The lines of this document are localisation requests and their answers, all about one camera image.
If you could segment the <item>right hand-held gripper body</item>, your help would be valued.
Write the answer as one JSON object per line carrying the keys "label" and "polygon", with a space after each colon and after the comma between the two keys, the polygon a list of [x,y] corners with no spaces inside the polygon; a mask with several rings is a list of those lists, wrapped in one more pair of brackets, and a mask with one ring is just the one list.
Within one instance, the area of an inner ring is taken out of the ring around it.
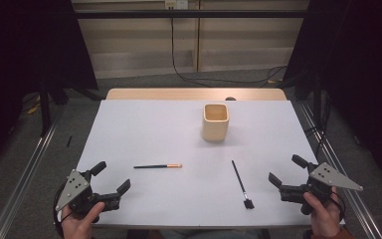
{"label": "right hand-held gripper body", "polygon": [[309,215],[312,212],[312,207],[303,198],[306,192],[310,192],[321,203],[325,203],[331,200],[333,186],[357,191],[363,190],[361,185],[340,173],[326,162],[313,164],[307,161],[300,161],[297,165],[307,169],[308,179],[306,184],[292,186],[280,183],[280,196],[281,201],[299,203],[301,205],[300,211],[304,215]]}

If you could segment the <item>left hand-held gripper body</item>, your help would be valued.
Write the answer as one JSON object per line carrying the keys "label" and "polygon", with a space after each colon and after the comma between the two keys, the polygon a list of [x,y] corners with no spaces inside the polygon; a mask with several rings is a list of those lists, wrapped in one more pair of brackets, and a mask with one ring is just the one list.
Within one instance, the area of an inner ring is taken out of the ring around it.
{"label": "left hand-held gripper body", "polygon": [[91,179],[99,173],[100,169],[85,172],[73,169],[57,198],[55,210],[60,212],[65,206],[69,206],[74,213],[86,216],[99,202],[104,203],[103,212],[117,210],[120,202],[118,192],[100,195],[92,190]]}

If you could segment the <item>black makeup brush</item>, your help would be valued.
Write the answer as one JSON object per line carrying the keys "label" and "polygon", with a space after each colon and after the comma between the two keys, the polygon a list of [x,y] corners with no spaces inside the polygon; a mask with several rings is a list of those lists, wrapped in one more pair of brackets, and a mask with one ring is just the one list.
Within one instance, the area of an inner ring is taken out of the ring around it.
{"label": "black makeup brush", "polygon": [[249,198],[249,196],[248,196],[248,194],[247,194],[247,191],[246,191],[245,186],[244,186],[244,184],[243,184],[241,175],[240,175],[240,173],[239,173],[239,170],[238,170],[237,165],[236,165],[236,163],[235,163],[234,160],[232,160],[232,165],[233,165],[235,174],[236,174],[236,176],[237,176],[237,179],[238,179],[238,181],[239,181],[241,190],[242,190],[243,195],[244,195],[244,205],[245,205],[245,207],[246,207],[247,209],[254,209],[254,208],[255,208],[255,205],[254,205],[253,201]]}

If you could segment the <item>beige square cup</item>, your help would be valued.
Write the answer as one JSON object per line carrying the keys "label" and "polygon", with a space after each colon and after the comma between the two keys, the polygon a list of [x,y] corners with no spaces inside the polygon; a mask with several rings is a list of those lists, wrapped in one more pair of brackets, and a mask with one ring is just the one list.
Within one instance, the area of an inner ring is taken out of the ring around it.
{"label": "beige square cup", "polygon": [[223,141],[229,127],[229,110],[225,104],[207,104],[203,108],[202,136],[208,141]]}

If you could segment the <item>person's left hand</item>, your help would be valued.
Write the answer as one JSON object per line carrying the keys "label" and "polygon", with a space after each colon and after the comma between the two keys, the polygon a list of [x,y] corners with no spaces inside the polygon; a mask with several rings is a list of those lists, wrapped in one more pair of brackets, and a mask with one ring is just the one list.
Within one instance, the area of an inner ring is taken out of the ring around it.
{"label": "person's left hand", "polygon": [[104,203],[99,202],[83,219],[79,219],[69,206],[64,207],[62,210],[64,239],[92,239],[92,224],[103,209]]}

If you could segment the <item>person's right hand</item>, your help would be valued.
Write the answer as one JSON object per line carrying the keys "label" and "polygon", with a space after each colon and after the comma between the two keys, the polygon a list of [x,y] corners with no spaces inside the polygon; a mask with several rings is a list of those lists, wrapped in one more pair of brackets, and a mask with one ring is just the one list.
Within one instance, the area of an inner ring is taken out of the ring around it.
{"label": "person's right hand", "polygon": [[313,208],[311,212],[311,229],[303,233],[303,239],[308,239],[312,231],[333,230],[340,226],[340,209],[337,206],[339,197],[336,188],[332,188],[331,202],[321,203],[312,193],[303,194],[306,202]]}

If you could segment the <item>white table mat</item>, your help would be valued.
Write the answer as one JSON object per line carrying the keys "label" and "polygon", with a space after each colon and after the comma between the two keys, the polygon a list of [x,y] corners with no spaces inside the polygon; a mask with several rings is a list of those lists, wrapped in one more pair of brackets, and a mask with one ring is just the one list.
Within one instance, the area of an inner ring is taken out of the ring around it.
{"label": "white table mat", "polygon": [[[202,101],[104,101],[78,170],[104,161],[91,186],[114,192],[127,179],[120,207],[101,215],[100,226],[141,228],[272,228],[304,226],[299,205],[281,201],[268,181],[300,185],[307,172],[291,158],[315,156],[289,101],[233,101],[225,140],[202,137]],[[235,161],[255,208],[247,209]],[[134,169],[181,163],[181,168]]]}

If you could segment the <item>black metal stand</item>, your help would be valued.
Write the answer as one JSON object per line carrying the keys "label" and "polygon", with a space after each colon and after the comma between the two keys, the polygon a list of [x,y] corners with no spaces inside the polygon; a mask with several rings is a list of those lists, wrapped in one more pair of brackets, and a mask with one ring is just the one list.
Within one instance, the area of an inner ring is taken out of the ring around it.
{"label": "black metal stand", "polygon": [[40,106],[42,115],[42,132],[41,136],[45,136],[51,127],[51,114],[49,106],[49,95],[46,88],[46,81],[42,79],[39,84]]}

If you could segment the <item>black curtain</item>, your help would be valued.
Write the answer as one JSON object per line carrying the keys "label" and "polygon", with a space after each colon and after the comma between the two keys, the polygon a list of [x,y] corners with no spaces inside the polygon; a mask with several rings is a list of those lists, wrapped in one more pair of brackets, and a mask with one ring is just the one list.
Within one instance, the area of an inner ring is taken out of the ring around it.
{"label": "black curtain", "polygon": [[284,86],[328,92],[382,169],[382,0],[308,0]]}
{"label": "black curtain", "polygon": [[95,89],[96,76],[72,0],[0,0],[0,145],[23,98],[45,88]]}

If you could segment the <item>black horizontal bar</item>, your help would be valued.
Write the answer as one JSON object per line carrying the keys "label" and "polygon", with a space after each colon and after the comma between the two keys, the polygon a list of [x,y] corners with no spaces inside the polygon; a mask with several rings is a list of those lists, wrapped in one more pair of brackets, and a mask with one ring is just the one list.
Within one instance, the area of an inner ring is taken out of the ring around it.
{"label": "black horizontal bar", "polygon": [[132,10],[92,11],[78,10],[79,19],[133,19],[133,18],[304,18],[303,10]]}

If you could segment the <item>aluminium floor rail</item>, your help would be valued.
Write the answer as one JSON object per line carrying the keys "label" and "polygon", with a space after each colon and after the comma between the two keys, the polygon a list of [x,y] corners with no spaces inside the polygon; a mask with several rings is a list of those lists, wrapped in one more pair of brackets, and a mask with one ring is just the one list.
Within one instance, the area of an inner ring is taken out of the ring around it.
{"label": "aluminium floor rail", "polygon": [[48,149],[53,135],[56,131],[57,124],[59,123],[65,107],[57,107],[54,120],[51,122],[49,128],[40,137],[33,154],[31,155],[26,168],[24,169],[20,179],[18,180],[15,189],[10,194],[8,201],[0,212],[0,239],[5,239],[8,231],[18,213],[22,201],[25,198],[27,189],[29,188],[33,177]]}
{"label": "aluminium floor rail", "polygon": [[[316,141],[318,142],[318,148],[320,154],[325,157],[327,163],[332,165],[335,169],[337,169],[343,175],[347,175],[342,163],[340,162],[337,154],[335,153],[331,143],[325,134],[319,130],[315,129],[317,123],[314,121],[314,113],[312,109],[309,107],[308,103],[302,103],[300,108],[303,112],[305,120],[307,123],[314,128],[313,134],[315,136]],[[370,210],[361,199],[359,193],[355,190],[343,189],[343,194],[347,199],[350,207],[352,208],[356,218],[358,219],[364,233],[366,234],[367,239],[382,239],[382,233],[378,228]]]}

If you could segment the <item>white wall socket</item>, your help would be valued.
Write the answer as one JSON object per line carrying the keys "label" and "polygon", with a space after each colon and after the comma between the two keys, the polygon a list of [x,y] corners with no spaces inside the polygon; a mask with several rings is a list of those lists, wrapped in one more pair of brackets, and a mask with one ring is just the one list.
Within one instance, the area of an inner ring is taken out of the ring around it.
{"label": "white wall socket", "polygon": [[187,10],[189,8],[188,0],[164,0],[167,10]]}

